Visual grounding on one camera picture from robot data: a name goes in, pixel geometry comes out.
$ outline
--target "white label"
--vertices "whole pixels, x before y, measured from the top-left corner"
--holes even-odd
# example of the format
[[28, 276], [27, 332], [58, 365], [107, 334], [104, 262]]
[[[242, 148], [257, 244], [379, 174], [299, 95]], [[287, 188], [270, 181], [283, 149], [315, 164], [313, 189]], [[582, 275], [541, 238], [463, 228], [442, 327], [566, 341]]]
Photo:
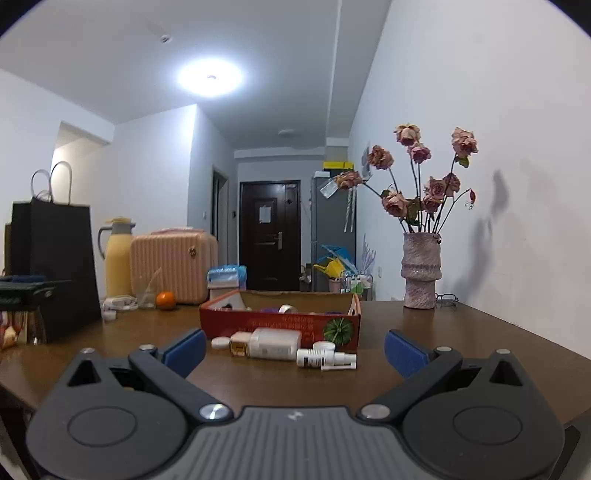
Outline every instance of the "white label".
[[259, 207], [259, 223], [271, 223], [271, 207]]
[[339, 189], [339, 187], [336, 184], [336, 181], [334, 179], [332, 179], [331, 181], [329, 181], [326, 185], [324, 185], [320, 189], [320, 193], [322, 193], [322, 195], [324, 195], [324, 198], [329, 199], [330, 197], [332, 197], [336, 193], [336, 191], [338, 189]]
[[291, 348], [288, 346], [275, 346], [261, 348], [261, 356], [265, 358], [275, 358], [277, 360], [291, 360], [293, 355], [290, 355]]
[[324, 357], [323, 356], [305, 356], [304, 357], [304, 367], [308, 368], [320, 368], [324, 365]]

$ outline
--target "pink suitcase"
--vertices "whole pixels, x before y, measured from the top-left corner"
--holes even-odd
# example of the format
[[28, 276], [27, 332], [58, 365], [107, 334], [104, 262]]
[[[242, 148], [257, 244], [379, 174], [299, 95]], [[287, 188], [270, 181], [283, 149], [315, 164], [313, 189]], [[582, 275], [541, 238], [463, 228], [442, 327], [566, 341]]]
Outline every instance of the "pink suitcase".
[[131, 279], [134, 293], [162, 268], [162, 291], [172, 291], [178, 303], [207, 300], [207, 271], [217, 266], [217, 240], [203, 230], [169, 229], [134, 237]]

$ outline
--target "dark brown door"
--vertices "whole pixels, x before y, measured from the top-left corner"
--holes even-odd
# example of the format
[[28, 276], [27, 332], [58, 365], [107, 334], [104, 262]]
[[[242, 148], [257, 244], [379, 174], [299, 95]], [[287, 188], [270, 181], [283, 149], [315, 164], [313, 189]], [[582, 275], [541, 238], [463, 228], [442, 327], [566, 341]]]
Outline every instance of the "dark brown door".
[[252, 290], [300, 289], [300, 182], [241, 183], [240, 263]]

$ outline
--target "pink rose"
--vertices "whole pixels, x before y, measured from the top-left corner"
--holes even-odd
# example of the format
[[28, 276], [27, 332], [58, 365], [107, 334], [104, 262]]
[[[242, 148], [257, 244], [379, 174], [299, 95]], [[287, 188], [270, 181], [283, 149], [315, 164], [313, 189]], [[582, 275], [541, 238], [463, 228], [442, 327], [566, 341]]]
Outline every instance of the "pink rose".
[[382, 205], [390, 215], [406, 217], [408, 213], [408, 200], [405, 200], [402, 192], [390, 192], [386, 198], [382, 198]]
[[[448, 197], [453, 196], [453, 193], [450, 194], [450, 192], [451, 190], [447, 189]], [[443, 200], [443, 197], [446, 194], [446, 181], [436, 180], [433, 177], [429, 177], [429, 181], [425, 185], [425, 193], [430, 197]]]
[[387, 170], [394, 163], [394, 158], [388, 150], [383, 149], [379, 145], [374, 145], [368, 156], [368, 162], [378, 170]]
[[453, 192], [460, 191], [460, 179], [457, 178], [455, 173], [448, 173], [443, 177], [443, 180], [447, 183], [447, 196], [453, 197]]
[[425, 208], [426, 211], [428, 211], [428, 213], [435, 213], [440, 205], [441, 205], [440, 199], [436, 199], [436, 198], [431, 197], [429, 195], [427, 195], [425, 198], [423, 198], [423, 207]]
[[398, 125], [394, 133], [396, 141], [405, 147], [410, 147], [421, 140], [421, 129], [413, 124]]
[[425, 147], [421, 142], [417, 142], [408, 147], [408, 154], [413, 162], [419, 164], [431, 158], [431, 150]]
[[340, 173], [336, 176], [335, 181], [337, 187], [342, 190], [349, 190], [351, 187], [363, 183], [363, 180], [359, 175], [359, 172], [354, 170]]
[[460, 127], [456, 127], [452, 133], [452, 146], [456, 155], [460, 158], [466, 158], [473, 153], [478, 153], [477, 143], [472, 132], [462, 130]]

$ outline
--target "blue gripper pad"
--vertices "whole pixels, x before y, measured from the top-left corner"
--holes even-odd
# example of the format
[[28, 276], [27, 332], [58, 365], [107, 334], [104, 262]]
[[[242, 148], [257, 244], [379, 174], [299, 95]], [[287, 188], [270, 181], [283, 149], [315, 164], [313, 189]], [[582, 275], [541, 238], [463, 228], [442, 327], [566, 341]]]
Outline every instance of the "blue gripper pad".
[[201, 328], [190, 330], [182, 338], [159, 349], [161, 362], [176, 374], [187, 378], [205, 358], [207, 337]]
[[384, 339], [386, 359], [403, 378], [408, 378], [426, 367], [429, 363], [429, 353], [398, 330], [390, 330]]

